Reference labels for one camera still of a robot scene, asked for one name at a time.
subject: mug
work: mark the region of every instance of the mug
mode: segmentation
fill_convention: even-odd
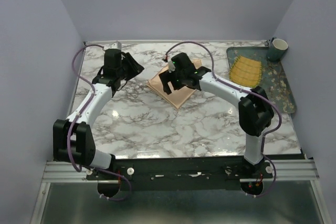
[[[269,49],[266,53],[266,58],[273,62],[279,61],[288,49],[287,42],[283,39],[278,39],[277,37],[273,37],[268,45]]]

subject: peach cloth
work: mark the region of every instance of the peach cloth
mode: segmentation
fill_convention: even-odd
[[[195,68],[199,68],[202,66],[201,60],[192,60]],[[159,77],[159,74],[166,71],[168,69],[168,65],[166,65],[160,72],[158,72],[152,79],[148,80],[147,86],[157,95],[162,97],[168,103],[170,103],[175,109],[179,109],[183,103],[196,91],[187,87],[183,87],[179,90],[174,90],[171,83],[169,83],[169,87],[172,90],[171,94],[166,94],[163,91],[163,86]]]

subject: white marble surface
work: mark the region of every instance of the white marble surface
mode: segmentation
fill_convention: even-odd
[[[122,44],[145,70],[116,93],[101,111],[92,128],[97,149],[112,153],[117,158],[159,158],[242,155],[245,149],[245,133],[239,126],[238,111],[228,102],[210,93],[196,91],[176,111],[146,87],[164,65],[164,53],[175,43]],[[262,41],[205,43],[215,58],[217,75],[228,79],[226,49],[232,46],[264,46]],[[190,58],[201,59],[210,68],[206,51],[191,44],[175,48]],[[103,50],[89,48],[86,51],[81,75],[90,81],[103,65]],[[78,83],[73,110],[84,99],[89,86]],[[282,115],[281,128],[268,135],[265,154],[300,153],[299,143],[289,115]],[[271,127],[276,126],[275,115]]]

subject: white wall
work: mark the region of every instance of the white wall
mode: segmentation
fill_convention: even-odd
[[[266,39],[292,0],[62,0],[85,40]]]
[[[0,0],[0,223],[29,223],[82,46],[61,0]]]
[[[336,223],[336,0],[294,0],[275,35],[289,44],[282,62],[298,106],[293,122]]]

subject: speckled tray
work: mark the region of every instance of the speckled tray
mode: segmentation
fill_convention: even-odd
[[[229,66],[236,57],[243,56],[261,61],[262,75],[259,86],[265,89],[268,99],[275,103],[281,112],[294,113],[296,104],[281,62],[273,63],[266,59],[267,47],[229,47],[226,50]]]

